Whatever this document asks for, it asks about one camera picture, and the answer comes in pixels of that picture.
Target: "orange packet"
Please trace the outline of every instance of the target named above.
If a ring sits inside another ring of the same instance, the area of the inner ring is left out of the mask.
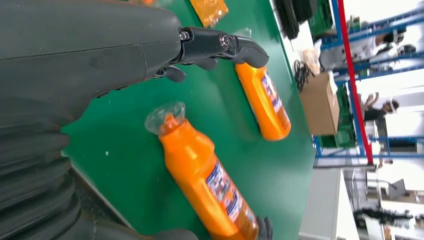
[[[190,0],[203,27],[213,27],[228,13],[224,0]]]

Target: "orange bottle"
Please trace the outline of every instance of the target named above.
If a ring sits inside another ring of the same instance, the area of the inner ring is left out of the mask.
[[[287,137],[292,124],[277,89],[268,76],[267,67],[254,68],[243,63],[236,64],[235,71],[256,116],[262,137],[268,141]]]
[[[165,165],[214,240],[256,240],[249,205],[215,156],[214,143],[185,118],[182,102],[153,111],[146,128],[159,136]]]

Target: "bottle label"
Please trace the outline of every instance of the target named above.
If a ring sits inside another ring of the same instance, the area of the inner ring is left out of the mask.
[[[243,200],[219,162],[216,162],[212,173],[206,178],[206,184],[218,202],[223,204],[228,217],[234,223],[239,216]]]
[[[259,229],[255,215],[218,160],[206,184],[246,239],[256,239]]]
[[[265,73],[265,76],[262,78],[262,86],[268,95],[268,98],[271,100],[272,107],[274,112],[277,114],[278,119],[280,120],[282,127],[287,129],[290,127],[289,117],[287,116],[286,110],[283,107],[283,102],[281,101],[280,96],[278,95],[277,88],[271,80],[268,72]]]

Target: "green crate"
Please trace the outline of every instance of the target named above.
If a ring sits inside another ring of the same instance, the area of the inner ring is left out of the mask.
[[[341,114],[349,114],[350,113],[350,104],[349,104],[349,96],[348,90],[346,86],[339,86],[337,89],[337,101],[338,107],[340,109]]]
[[[351,126],[353,120],[354,118],[350,112],[340,112],[338,115],[338,127]]]
[[[323,148],[352,148],[356,146],[356,134],[353,116],[348,113],[340,113],[338,127],[335,135],[319,136],[319,144]]]
[[[353,126],[339,126],[334,136],[338,148],[351,148],[356,145],[356,135]]]
[[[331,29],[333,18],[329,0],[318,0],[318,8],[315,14],[308,20],[310,33],[313,36],[323,34]]]
[[[351,126],[342,126],[336,135],[320,136],[319,144],[323,148],[352,148],[356,146],[355,131]]]

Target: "green table surface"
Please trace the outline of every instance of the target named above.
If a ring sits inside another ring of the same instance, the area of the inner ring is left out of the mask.
[[[314,161],[311,135],[280,33],[267,0],[227,0],[229,13],[214,27],[228,33],[248,27],[269,54],[273,79],[292,128],[281,141],[265,141],[240,85],[234,64],[212,71],[181,66],[182,83],[151,79],[94,99],[83,117],[64,128],[71,144],[64,154],[142,234],[186,228],[210,239],[164,164],[146,116],[170,101],[186,104],[191,124],[215,143],[215,153],[256,215],[269,216],[275,240],[297,239]],[[174,0],[183,26],[201,26],[189,0]]]

